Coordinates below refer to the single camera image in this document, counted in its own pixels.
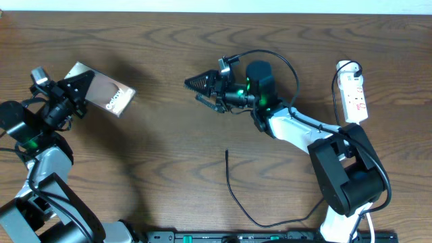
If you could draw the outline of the Galaxy smartphone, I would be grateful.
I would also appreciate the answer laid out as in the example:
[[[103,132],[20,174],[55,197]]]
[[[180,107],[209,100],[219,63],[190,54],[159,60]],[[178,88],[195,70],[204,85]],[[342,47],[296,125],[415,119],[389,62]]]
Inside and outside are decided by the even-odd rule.
[[[87,71],[93,71],[94,78],[86,93],[86,100],[116,117],[121,117],[134,98],[136,90],[79,61],[65,78],[71,78]]]

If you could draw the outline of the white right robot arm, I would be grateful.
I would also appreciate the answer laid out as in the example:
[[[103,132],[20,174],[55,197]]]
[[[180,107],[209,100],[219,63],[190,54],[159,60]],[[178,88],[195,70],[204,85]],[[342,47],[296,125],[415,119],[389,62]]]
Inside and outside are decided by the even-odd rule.
[[[218,113],[236,108],[250,113],[255,126],[270,137],[289,142],[309,155],[324,201],[329,208],[319,233],[327,242],[353,242],[361,219],[388,206],[391,197],[373,207],[382,192],[390,194],[387,173],[365,131],[307,117],[278,97],[271,64],[253,61],[246,82],[238,84],[232,62],[220,59],[220,70],[209,70],[184,82],[196,100]]]

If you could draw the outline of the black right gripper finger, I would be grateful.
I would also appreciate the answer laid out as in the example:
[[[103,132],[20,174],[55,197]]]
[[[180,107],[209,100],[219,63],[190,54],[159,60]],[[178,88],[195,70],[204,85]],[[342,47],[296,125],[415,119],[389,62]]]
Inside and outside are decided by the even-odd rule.
[[[217,70],[209,70],[184,81],[184,86],[203,96],[211,96],[215,90],[216,81],[219,79]]]
[[[214,103],[211,103],[210,101],[206,100],[202,95],[197,94],[195,96],[195,99],[199,102],[201,102],[203,105],[209,107],[213,111],[216,111],[217,113],[225,113],[225,109],[221,105],[216,105]]]

